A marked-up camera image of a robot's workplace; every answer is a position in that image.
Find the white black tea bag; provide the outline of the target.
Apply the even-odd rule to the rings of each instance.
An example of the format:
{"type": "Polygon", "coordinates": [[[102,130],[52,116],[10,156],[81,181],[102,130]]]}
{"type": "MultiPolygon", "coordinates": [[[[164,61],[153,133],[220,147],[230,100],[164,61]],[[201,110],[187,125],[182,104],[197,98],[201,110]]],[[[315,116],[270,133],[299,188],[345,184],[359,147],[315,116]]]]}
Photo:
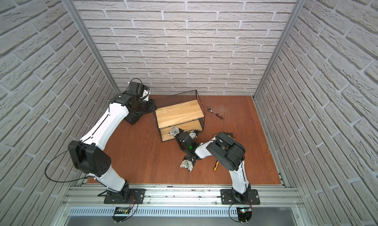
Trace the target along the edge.
{"type": "Polygon", "coordinates": [[[180,128],[178,128],[178,127],[173,127],[169,132],[168,132],[168,134],[169,135],[171,135],[171,136],[177,136],[177,135],[179,135],[180,134],[180,131],[181,129],[180,128]]]}
{"type": "Polygon", "coordinates": [[[184,159],[182,163],[180,164],[180,168],[187,169],[189,172],[192,172],[195,166],[195,163],[196,163],[196,160],[184,159]]]}

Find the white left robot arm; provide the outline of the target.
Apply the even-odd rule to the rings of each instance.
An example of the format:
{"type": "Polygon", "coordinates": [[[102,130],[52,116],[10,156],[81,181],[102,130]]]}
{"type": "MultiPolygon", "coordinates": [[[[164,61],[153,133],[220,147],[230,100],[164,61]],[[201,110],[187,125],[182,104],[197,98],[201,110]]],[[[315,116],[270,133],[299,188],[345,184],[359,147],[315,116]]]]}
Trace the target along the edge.
{"type": "Polygon", "coordinates": [[[79,141],[71,141],[69,153],[76,169],[95,178],[112,193],[126,193],[128,183],[111,165],[111,158],[104,152],[107,142],[121,121],[135,124],[141,116],[151,113],[156,104],[149,95],[134,97],[116,94],[108,109],[94,127],[79,141]]]}

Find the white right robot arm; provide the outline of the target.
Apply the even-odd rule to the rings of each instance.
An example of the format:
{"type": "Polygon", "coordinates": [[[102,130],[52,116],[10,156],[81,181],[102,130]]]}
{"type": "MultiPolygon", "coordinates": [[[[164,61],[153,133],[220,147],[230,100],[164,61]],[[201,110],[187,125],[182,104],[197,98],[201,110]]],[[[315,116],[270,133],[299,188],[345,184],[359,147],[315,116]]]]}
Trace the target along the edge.
{"type": "Polygon", "coordinates": [[[180,149],[186,153],[181,168],[191,172],[198,160],[213,156],[218,164],[229,171],[234,193],[240,196],[247,194],[250,183],[245,171],[246,149],[234,140],[232,133],[220,132],[208,142],[200,144],[195,142],[199,135],[198,130],[188,132],[179,129],[178,133],[171,135],[175,137],[180,149]]]}

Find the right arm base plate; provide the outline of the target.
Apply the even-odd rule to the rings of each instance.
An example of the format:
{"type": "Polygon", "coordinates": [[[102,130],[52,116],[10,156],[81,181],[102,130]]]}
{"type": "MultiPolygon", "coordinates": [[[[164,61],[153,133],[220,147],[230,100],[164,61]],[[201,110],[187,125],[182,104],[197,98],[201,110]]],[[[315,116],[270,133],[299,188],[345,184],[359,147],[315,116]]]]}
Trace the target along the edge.
{"type": "Polygon", "coordinates": [[[235,191],[234,189],[221,189],[220,198],[223,205],[260,205],[259,194],[256,189],[247,189],[243,194],[235,191]]]}

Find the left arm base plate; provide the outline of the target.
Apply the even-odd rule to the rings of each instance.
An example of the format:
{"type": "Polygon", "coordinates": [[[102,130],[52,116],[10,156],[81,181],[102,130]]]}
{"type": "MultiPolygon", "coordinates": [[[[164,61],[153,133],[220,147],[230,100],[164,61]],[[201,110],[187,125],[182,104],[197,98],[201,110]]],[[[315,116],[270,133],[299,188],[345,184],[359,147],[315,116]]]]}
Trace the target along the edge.
{"type": "Polygon", "coordinates": [[[106,190],[98,196],[105,196],[104,204],[142,204],[146,189],[126,188],[120,192],[106,190]]]}

